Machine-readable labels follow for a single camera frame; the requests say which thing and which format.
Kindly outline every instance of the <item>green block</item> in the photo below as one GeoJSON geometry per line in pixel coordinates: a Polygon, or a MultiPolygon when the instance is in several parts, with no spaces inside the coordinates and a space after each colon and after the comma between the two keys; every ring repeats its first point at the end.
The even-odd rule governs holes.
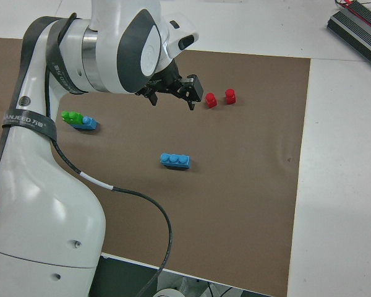
{"type": "Polygon", "coordinates": [[[67,124],[82,125],[82,118],[83,115],[80,113],[76,113],[75,111],[62,111],[62,120],[65,121],[67,124]]]}

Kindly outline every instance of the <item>red lego brick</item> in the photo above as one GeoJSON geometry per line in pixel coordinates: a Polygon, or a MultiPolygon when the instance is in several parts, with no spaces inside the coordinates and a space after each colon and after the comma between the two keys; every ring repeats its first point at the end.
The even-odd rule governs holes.
{"type": "Polygon", "coordinates": [[[217,100],[215,94],[213,93],[207,93],[205,101],[209,108],[215,107],[217,105],[217,100]]]}
{"type": "Polygon", "coordinates": [[[231,88],[225,91],[225,99],[227,104],[234,104],[236,102],[235,91],[231,88]]]}

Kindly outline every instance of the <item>brown cardboard surface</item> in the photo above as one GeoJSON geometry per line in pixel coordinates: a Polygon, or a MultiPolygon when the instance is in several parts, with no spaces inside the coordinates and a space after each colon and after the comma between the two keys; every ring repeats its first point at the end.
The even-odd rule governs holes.
{"type": "MultiPolygon", "coordinates": [[[[0,123],[19,53],[20,40],[0,39],[0,123]]],[[[286,296],[310,60],[186,51],[176,61],[218,106],[189,111],[169,95],[155,107],[135,95],[67,95],[60,111],[92,116],[99,126],[79,132],[59,120],[58,143],[89,175],[162,204],[174,231],[168,269],[286,296]],[[234,105],[224,103],[227,88],[236,92],[234,105]],[[191,168],[161,166],[163,152],[190,155],[191,168]]],[[[87,185],[106,214],[103,251],[159,265],[167,242],[159,211],[87,185]]]]}

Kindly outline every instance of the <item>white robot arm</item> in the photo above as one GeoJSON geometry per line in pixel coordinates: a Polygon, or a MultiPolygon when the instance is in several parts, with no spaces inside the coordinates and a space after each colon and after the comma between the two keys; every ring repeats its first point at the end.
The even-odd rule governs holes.
{"type": "Polygon", "coordinates": [[[88,296],[105,218],[51,153],[67,92],[136,93],[153,105],[156,92],[172,93],[190,109],[202,98],[197,76],[183,79],[173,60],[198,39],[186,18],[162,17],[159,0],[92,4],[91,20],[43,17],[23,39],[0,142],[0,297],[88,296]]]}

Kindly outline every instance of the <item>blue block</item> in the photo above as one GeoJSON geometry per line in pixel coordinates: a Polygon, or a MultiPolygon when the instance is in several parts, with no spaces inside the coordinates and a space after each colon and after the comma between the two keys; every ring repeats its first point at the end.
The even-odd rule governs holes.
{"type": "Polygon", "coordinates": [[[89,116],[84,116],[82,118],[82,125],[72,125],[72,124],[70,125],[76,129],[95,130],[97,122],[93,118],[90,118],[89,116]]]}
{"type": "Polygon", "coordinates": [[[186,155],[170,155],[168,153],[161,155],[161,164],[164,166],[190,168],[190,162],[190,157],[186,155]]]}

